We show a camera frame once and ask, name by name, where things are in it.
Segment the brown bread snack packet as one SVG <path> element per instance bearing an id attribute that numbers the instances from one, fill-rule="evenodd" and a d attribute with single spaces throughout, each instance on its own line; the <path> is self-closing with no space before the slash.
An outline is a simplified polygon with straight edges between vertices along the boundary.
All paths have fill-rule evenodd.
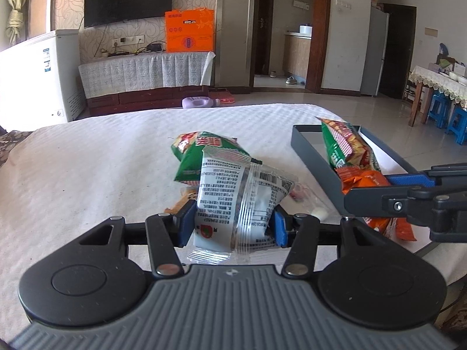
<path id="1" fill-rule="evenodd" d="M 164 213 L 175 215 L 190 201 L 196 201 L 198 188 L 196 186 L 186 186 L 181 190 L 180 199 L 170 208 L 165 208 Z"/>

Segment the orange snack packet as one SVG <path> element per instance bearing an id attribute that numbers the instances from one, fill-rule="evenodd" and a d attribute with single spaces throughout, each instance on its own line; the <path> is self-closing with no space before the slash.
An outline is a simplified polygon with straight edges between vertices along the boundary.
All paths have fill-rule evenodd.
<path id="1" fill-rule="evenodd" d="M 357 166 L 337 168 L 341 181 L 345 209 L 354 216 L 361 216 L 365 223 L 389 239 L 416 242 L 412 226 L 403 217 L 383 213 L 383 193 L 391 184 L 377 170 Z"/>

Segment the large shrimp chips bag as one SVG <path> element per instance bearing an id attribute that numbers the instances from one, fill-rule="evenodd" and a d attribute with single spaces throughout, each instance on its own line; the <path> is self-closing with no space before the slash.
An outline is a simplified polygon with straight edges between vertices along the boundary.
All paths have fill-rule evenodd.
<path id="1" fill-rule="evenodd" d="M 334 168 L 358 167 L 380 172 L 374 151 L 348 122 L 319 118 L 329 163 Z"/>

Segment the clear white printed snack packet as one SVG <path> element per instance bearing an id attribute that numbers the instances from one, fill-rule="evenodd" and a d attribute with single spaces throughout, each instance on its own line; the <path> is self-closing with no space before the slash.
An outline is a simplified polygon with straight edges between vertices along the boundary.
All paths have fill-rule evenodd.
<path id="1" fill-rule="evenodd" d="M 192 146 L 177 181 L 198 188 L 193 263 L 246 262 L 251 253 L 276 247 L 270 221 L 298 178 L 239 148 Z"/>

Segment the pink small candy packet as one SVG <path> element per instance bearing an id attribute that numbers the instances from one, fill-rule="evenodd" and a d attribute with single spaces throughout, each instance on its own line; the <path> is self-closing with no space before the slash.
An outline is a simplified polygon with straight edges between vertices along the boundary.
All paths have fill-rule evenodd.
<path id="1" fill-rule="evenodd" d="M 289 195 L 299 205 L 299 213 L 315 216 L 321 222 L 328 218 L 327 205 L 306 184 L 297 183 Z"/>

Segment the blue plastic stool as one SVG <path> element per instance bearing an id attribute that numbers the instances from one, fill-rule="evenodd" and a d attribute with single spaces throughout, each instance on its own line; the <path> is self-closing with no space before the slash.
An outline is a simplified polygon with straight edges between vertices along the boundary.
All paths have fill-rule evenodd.
<path id="1" fill-rule="evenodd" d="M 467 111 L 459 105 L 454 107 L 452 115 L 447 124 L 446 134 L 452 133 L 457 137 L 466 134 Z"/>
<path id="2" fill-rule="evenodd" d="M 451 100 L 444 93 L 436 91 L 431 98 L 431 105 L 428 111 L 427 118 L 435 121 L 436 127 L 439 129 L 447 128 L 449 113 L 451 108 Z"/>

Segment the dining table with lace cloth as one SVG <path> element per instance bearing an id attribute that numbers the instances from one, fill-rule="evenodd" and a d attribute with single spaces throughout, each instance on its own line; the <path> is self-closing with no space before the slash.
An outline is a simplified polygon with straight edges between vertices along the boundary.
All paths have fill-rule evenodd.
<path id="1" fill-rule="evenodd" d="M 415 98 L 412 103 L 408 125 L 413 127 L 419 112 L 419 107 L 423 108 L 421 113 L 421 123 L 427 121 L 428 112 L 431 107 L 434 91 L 443 92 L 455 104 L 466 110 L 466 86 L 451 79 L 449 76 L 442 76 L 432 70 L 421 66 L 416 66 L 409 74 L 408 80 L 416 85 Z"/>

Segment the dark grey tray box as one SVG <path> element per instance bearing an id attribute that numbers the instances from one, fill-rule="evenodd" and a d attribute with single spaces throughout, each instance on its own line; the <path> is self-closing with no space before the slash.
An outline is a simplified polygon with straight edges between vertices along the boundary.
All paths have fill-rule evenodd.
<path id="1" fill-rule="evenodd" d="M 354 126 L 367 147 L 373 152 L 373 160 L 379 165 L 379 172 L 386 178 L 390 175 L 415 174 L 417 170 L 405 159 L 377 138 L 367 128 Z M 344 188 L 341 177 L 349 173 L 360 174 L 357 166 L 340 161 L 335 166 L 328 156 L 327 146 L 321 132 L 321 124 L 295 125 L 292 128 L 290 144 L 306 168 L 317 180 L 326 197 L 341 216 L 348 216 L 344 207 Z"/>

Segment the purple detergent bottle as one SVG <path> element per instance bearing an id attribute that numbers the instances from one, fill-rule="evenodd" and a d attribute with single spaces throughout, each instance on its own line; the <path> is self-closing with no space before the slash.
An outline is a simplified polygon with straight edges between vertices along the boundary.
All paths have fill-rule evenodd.
<path id="1" fill-rule="evenodd" d="M 183 109 L 217 108 L 220 104 L 220 99 L 212 99 L 210 97 L 185 97 L 182 99 Z"/>

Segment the grey refrigerator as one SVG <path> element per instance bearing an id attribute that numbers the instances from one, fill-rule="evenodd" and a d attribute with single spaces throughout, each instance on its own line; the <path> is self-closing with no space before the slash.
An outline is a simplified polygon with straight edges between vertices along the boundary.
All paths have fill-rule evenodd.
<path id="1" fill-rule="evenodd" d="M 378 95 L 385 61 L 388 28 L 389 14 L 372 7 L 370 11 L 367 54 L 360 88 L 362 95 L 372 97 Z"/>

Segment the dark red TV cabinet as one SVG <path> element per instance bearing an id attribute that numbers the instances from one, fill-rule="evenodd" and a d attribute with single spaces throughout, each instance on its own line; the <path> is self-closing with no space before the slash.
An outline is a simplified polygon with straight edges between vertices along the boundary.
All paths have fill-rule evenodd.
<path id="1" fill-rule="evenodd" d="M 185 97 L 207 97 L 208 86 L 183 86 L 121 92 L 87 99 L 91 116 L 144 111 L 162 108 L 180 108 Z"/>

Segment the white lace cabinet cloth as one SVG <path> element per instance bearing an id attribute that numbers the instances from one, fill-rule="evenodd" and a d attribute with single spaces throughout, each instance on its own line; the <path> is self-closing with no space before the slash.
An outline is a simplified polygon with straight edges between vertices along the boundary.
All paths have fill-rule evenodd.
<path id="1" fill-rule="evenodd" d="M 209 86 L 215 53 L 149 52 L 98 59 L 78 67 L 87 99 L 150 89 Z"/>

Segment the white chest freezer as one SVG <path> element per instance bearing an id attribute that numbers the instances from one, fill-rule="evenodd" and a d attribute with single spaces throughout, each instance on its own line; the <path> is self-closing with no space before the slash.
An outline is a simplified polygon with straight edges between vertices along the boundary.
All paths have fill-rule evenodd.
<path id="1" fill-rule="evenodd" d="M 0 125 L 34 131 L 74 121 L 86 109 L 78 30 L 58 29 L 1 52 Z"/>

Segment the orange gift box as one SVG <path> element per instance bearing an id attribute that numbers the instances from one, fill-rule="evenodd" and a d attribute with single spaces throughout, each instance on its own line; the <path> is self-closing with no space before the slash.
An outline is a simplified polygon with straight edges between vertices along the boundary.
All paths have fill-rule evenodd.
<path id="1" fill-rule="evenodd" d="M 167 52 L 215 50 L 215 11 L 208 8 L 165 13 Z"/>

